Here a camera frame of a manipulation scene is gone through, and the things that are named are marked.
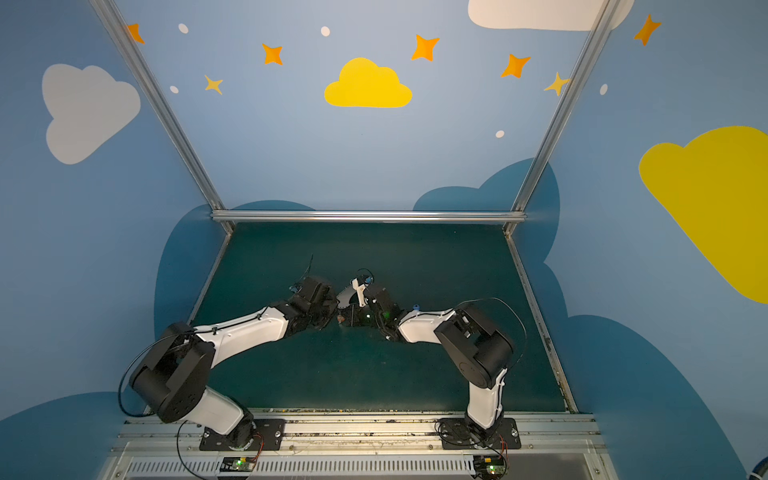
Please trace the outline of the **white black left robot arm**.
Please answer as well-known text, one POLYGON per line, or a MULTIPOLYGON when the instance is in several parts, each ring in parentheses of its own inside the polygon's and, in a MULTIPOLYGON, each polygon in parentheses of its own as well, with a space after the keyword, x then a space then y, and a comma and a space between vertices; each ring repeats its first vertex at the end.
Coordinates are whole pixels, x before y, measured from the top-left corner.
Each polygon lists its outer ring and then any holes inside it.
POLYGON ((203 426, 210 450, 248 450, 257 438, 254 417, 209 386, 211 371, 257 346, 324 327, 337 304, 330 283, 307 276, 288 299, 251 314, 201 327, 173 323, 140 357, 128 385, 161 421, 203 426))

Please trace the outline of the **grey oval keyring plate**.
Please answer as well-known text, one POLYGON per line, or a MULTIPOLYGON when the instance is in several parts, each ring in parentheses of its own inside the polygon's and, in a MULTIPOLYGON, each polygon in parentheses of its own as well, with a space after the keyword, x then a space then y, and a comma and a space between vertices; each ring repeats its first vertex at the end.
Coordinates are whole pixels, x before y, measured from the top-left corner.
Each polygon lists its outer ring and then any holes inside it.
POLYGON ((348 309, 351 306, 359 306, 358 290, 352 285, 347 285, 338 295, 338 308, 340 310, 348 309))

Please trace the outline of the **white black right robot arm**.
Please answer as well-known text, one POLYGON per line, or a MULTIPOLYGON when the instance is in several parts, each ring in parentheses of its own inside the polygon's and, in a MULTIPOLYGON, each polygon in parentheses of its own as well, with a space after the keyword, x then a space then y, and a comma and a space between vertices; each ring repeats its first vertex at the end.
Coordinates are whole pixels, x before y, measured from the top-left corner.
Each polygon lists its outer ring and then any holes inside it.
POLYGON ((347 326, 374 327, 388 341, 442 346, 468 381, 467 426, 483 434, 497 427, 514 345, 475 301, 442 311, 406 311, 386 288, 358 281, 338 301, 339 321, 347 326))

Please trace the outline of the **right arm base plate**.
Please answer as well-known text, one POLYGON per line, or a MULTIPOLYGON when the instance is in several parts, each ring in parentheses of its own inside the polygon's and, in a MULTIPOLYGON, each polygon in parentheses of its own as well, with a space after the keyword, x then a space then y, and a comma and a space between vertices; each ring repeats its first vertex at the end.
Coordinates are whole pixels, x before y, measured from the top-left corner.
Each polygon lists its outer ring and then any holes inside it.
POLYGON ((489 429, 483 429, 468 418, 441 418, 435 431, 445 450, 522 448, 517 423, 512 418, 500 417, 489 429))

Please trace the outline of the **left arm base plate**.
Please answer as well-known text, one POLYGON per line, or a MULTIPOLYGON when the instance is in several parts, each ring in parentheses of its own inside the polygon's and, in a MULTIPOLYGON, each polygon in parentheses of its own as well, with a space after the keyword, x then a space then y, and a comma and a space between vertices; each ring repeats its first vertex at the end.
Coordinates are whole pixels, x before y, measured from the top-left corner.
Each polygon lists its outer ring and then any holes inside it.
POLYGON ((286 422, 284 419, 244 418, 228 434, 206 427, 199 444, 200 451, 277 451, 281 447, 286 422))

